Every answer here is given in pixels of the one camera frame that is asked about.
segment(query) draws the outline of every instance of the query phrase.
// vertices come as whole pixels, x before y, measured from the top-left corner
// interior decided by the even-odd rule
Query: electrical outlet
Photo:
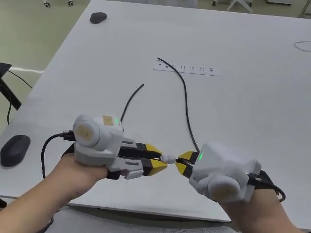
[[[177,65],[171,64],[179,73],[188,73],[188,74],[201,74],[201,75],[210,75],[210,76],[221,76],[220,72],[215,68],[204,67],[204,66],[187,66],[187,65]],[[156,61],[154,63],[154,70],[162,71],[172,71],[168,65],[161,61]]]

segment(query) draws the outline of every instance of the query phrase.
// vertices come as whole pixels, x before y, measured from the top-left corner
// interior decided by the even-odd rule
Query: black power cord
[[[189,121],[189,115],[188,115],[188,97],[187,97],[187,88],[186,88],[186,83],[184,78],[181,76],[181,74],[177,71],[177,69],[175,69],[171,64],[169,64],[168,62],[164,61],[161,58],[157,58],[159,61],[163,62],[164,64],[166,64],[167,66],[169,66],[172,70],[175,71],[176,74],[178,74],[178,76],[180,77],[181,81],[183,82],[184,85],[184,93],[185,93],[185,110],[186,110],[186,119],[187,119],[187,125],[188,125],[188,130],[192,139],[192,142],[194,144],[194,147],[196,149],[197,152],[200,152],[200,149],[198,148],[198,145],[195,142],[195,139],[193,137],[193,133],[192,133],[192,129],[190,126],[190,121]]]
[[[41,151],[41,166],[42,166],[42,177],[45,179],[46,175],[45,175],[45,161],[44,161],[44,155],[45,155],[45,150],[47,148],[47,145],[49,144],[49,142],[51,142],[54,138],[57,137],[62,137],[64,139],[64,141],[75,141],[75,137],[73,134],[72,130],[69,131],[63,131],[62,133],[57,133],[52,135],[51,137],[49,137],[45,143],[43,144],[42,147],[42,151]]]
[[[124,110],[123,110],[123,113],[122,113],[122,116],[121,116],[121,119],[120,119],[120,121],[122,122],[123,121],[123,118],[124,118],[124,115],[125,115],[125,112],[126,112],[126,110],[127,110],[127,107],[128,107],[128,105],[129,105],[129,103],[131,102],[131,100],[132,100],[132,98],[134,97],[134,95],[136,95],[136,93],[142,88],[144,86],[144,84],[142,84],[142,85],[140,85],[140,87],[139,88],[137,88],[137,90],[136,91],[134,91],[134,93],[131,95],[131,97],[128,99],[128,101],[127,101],[127,103],[126,103],[126,106],[125,106],[125,108],[124,108]]]
[[[16,77],[18,77],[19,79],[21,79],[27,86],[29,86],[31,89],[33,88],[32,86],[29,85],[29,83],[27,83],[23,78],[21,78],[20,76],[18,76],[17,74],[11,72],[8,70],[8,72],[10,72],[11,74],[15,75]]]
[[[3,90],[5,90],[7,93],[8,93],[8,96],[9,96],[9,110],[8,110],[8,113],[6,115],[6,122],[8,123],[8,125],[10,124],[10,113],[11,113],[11,110],[12,110],[12,98],[11,98],[11,95],[10,95],[10,92],[9,90],[3,86],[3,85],[0,85],[0,88],[2,88]]]
[[[282,196],[279,199],[280,202],[286,199],[286,195],[283,190],[273,184],[272,181],[264,180],[262,177],[259,177],[259,175],[253,173],[249,173],[248,178],[248,184],[254,186],[255,188],[260,186],[260,189],[273,189],[277,195],[280,194]]]

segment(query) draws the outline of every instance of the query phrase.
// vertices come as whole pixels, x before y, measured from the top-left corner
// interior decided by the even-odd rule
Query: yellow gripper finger
[[[152,176],[167,168],[167,164],[156,159],[141,159],[143,176]]]

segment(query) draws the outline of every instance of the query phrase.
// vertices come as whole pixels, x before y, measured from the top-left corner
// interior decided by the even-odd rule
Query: black cable
[[[21,78],[20,76],[18,76],[17,74],[11,72],[8,70],[8,72],[10,72],[11,74],[15,75],[16,77],[18,77],[20,80],[22,80],[24,83],[26,83],[27,86],[29,86],[31,89],[33,88],[32,86],[30,86],[23,78]]]
[[[121,119],[120,119],[121,122],[123,121],[125,112],[126,112],[126,110],[127,110],[127,107],[128,107],[128,105],[129,105],[129,103],[131,102],[132,98],[134,97],[134,95],[136,95],[136,93],[137,93],[143,86],[144,86],[144,84],[140,85],[140,87],[137,88],[137,90],[131,95],[131,97],[130,97],[129,100],[127,101],[126,106],[125,106],[125,108],[124,108],[124,110],[123,110]]]
[[[256,186],[261,186],[261,189],[264,188],[269,188],[269,189],[273,189],[276,194],[280,194],[282,197],[281,199],[279,199],[280,202],[284,201],[286,199],[286,195],[283,192],[282,189],[280,189],[279,187],[277,187],[275,184],[273,184],[272,182],[269,181],[265,181],[262,178],[259,178],[256,174],[253,173],[249,173],[248,174],[249,180],[248,180],[248,184],[253,185],[254,187]]]
[[[175,71],[176,74],[178,74],[178,76],[180,77],[181,81],[183,82],[183,85],[184,85],[184,92],[185,92],[185,104],[186,104],[186,119],[187,119],[187,124],[188,124],[188,129],[189,129],[189,133],[190,133],[190,136],[191,136],[191,139],[192,139],[192,142],[194,144],[194,147],[196,149],[197,152],[200,152],[199,148],[198,148],[198,145],[196,144],[195,142],[195,139],[193,137],[193,133],[192,133],[192,129],[191,129],[191,126],[190,126],[190,121],[189,121],[189,116],[188,116],[188,97],[187,97],[187,88],[186,88],[186,83],[185,83],[185,80],[184,78],[181,76],[181,74],[177,71],[177,69],[175,69],[172,65],[170,65],[168,62],[164,61],[163,59],[161,58],[157,58],[159,61],[163,62],[164,64],[166,64],[167,66],[169,66],[172,70]]]
[[[9,105],[8,113],[7,113],[7,115],[6,115],[6,122],[7,122],[8,125],[9,125],[9,124],[10,124],[10,113],[11,113],[11,109],[12,109],[12,98],[11,98],[11,95],[10,95],[9,90],[8,90],[5,86],[0,85],[0,87],[3,87],[3,90],[5,90],[5,91],[8,93],[8,97],[9,97],[10,105]]]
[[[49,142],[51,142],[54,138],[57,138],[57,137],[62,137],[63,136],[63,133],[58,133],[58,134],[54,134],[53,136],[49,137],[43,147],[42,147],[42,151],[41,151],[41,166],[42,166],[42,176],[43,178],[45,179],[45,163],[44,163],[44,154],[45,154],[45,149],[48,145]]]

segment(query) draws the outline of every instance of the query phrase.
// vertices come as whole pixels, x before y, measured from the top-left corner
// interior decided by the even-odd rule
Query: wireless mouse
[[[26,135],[15,135],[2,147],[0,152],[0,164],[12,167],[23,161],[30,145],[30,138]]]
[[[103,12],[95,12],[91,15],[91,18],[89,19],[89,21],[91,23],[97,24],[97,23],[103,22],[105,19],[107,19],[107,14]]]

